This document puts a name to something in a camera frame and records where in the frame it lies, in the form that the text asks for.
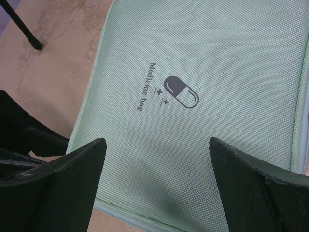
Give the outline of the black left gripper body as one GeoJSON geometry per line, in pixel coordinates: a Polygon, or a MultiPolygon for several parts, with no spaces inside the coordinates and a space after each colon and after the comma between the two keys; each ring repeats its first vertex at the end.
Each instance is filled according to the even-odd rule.
{"type": "Polygon", "coordinates": [[[28,114],[7,92],[0,92],[1,179],[45,164],[30,152],[37,157],[65,155],[68,141],[28,114]]]}

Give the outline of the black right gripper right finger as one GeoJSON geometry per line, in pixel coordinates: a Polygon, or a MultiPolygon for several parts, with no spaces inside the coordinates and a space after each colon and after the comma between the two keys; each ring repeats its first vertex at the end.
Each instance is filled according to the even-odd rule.
{"type": "Polygon", "coordinates": [[[231,232],[307,232],[309,178],[210,138],[210,157],[231,232]]]}

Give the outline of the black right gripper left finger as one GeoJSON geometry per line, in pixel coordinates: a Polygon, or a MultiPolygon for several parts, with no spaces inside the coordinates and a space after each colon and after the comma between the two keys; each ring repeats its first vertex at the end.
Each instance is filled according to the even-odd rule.
{"type": "Polygon", "coordinates": [[[58,159],[0,181],[2,232],[85,232],[106,156],[95,139],[58,159]]]}

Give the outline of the mint green medicine case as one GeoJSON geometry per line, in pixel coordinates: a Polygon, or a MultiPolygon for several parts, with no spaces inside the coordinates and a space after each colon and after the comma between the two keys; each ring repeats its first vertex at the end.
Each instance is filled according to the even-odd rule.
{"type": "Polygon", "coordinates": [[[98,210],[226,232],[210,138],[304,174],[308,79],[306,0],[115,0],[68,152],[106,140],[98,210]]]}

